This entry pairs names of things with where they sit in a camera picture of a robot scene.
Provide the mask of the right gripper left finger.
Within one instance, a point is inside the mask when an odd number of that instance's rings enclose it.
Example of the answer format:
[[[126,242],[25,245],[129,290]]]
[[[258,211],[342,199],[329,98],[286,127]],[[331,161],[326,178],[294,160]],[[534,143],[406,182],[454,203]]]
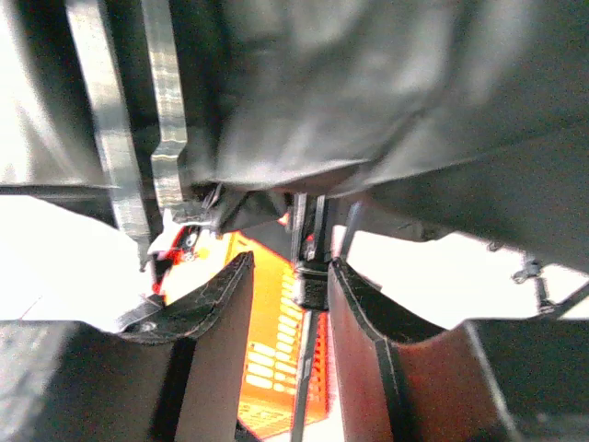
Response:
[[[2,439],[233,440],[253,273],[253,253],[242,252],[120,333],[80,321],[3,322]]]

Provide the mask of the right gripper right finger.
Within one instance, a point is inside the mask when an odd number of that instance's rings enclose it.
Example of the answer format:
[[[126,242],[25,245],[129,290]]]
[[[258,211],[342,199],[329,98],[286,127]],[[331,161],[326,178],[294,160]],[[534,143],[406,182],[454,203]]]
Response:
[[[465,320],[445,330],[329,267],[348,441],[584,441],[588,324]]]

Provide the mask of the black folding umbrella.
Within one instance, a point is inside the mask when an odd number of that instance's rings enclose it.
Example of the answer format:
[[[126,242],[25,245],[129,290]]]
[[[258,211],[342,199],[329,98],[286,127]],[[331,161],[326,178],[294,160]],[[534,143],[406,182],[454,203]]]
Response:
[[[588,5],[5,1],[1,192],[119,229],[141,266],[165,219],[289,215],[310,319],[351,266],[338,201],[350,229],[586,270]]]

